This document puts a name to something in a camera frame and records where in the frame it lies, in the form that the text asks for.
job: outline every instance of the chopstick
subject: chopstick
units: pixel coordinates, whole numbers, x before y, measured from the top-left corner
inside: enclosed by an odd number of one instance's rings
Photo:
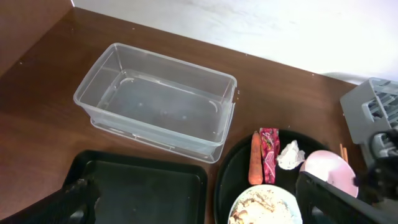
[[[347,148],[340,144],[340,156],[348,163]]]

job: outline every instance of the white wall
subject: white wall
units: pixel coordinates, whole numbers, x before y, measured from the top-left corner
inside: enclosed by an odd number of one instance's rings
[[[368,77],[398,80],[396,0],[74,2],[76,7],[351,83]]]

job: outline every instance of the white bowl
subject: white bowl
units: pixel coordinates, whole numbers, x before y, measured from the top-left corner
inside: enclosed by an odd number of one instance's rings
[[[302,224],[303,221],[301,219],[301,213],[300,213],[300,209],[299,209],[299,205],[297,205],[297,201],[296,198],[287,190],[277,187],[275,185],[269,185],[269,184],[261,184],[261,185],[256,185],[253,187],[250,187],[248,189],[246,189],[244,192],[242,192],[237,199],[235,200],[235,202],[233,203],[231,210],[229,211],[229,215],[228,215],[228,223],[229,223],[229,218],[232,215],[232,212],[234,211],[235,207],[237,206],[238,202],[249,192],[251,192],[252,190],[254,191],[265,191],[265,190],[272,190],[274,192],[274,195],[276,195],[277,197],[279,197],[286,205],[287,209],[289,210],[289,212],[292,214],[292,219],[293,219],[293,223],[294,224]]]

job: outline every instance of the black round plate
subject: black round plate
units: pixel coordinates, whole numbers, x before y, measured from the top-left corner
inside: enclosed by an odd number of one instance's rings
[[[218,171],[214,194],[214,216],[217,224],[227,224],[228,215],[236,198],[251,187],[248,181],[251,138],[248,136],[235,145],[225,157]],[[288,143],[297,140],[300,150],[307,158],[313,151],[328,150],[318,141],[300,133],[279,130],[280,151]],[[276,166],[275,185],[295,195],[295,184],[299,177],[300,166],[293,170],[283,170]]]

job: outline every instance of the gray dish rack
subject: gray dish rack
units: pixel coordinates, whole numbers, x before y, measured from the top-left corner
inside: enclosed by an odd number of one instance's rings
[[[351,138],[362,149],[369,167],[374,160],[368,141],[373,133],[398,129],[398,82],[370,78],[340,99]],[[373,141],[378,157],[398,156],[396,149],[384,134]]]

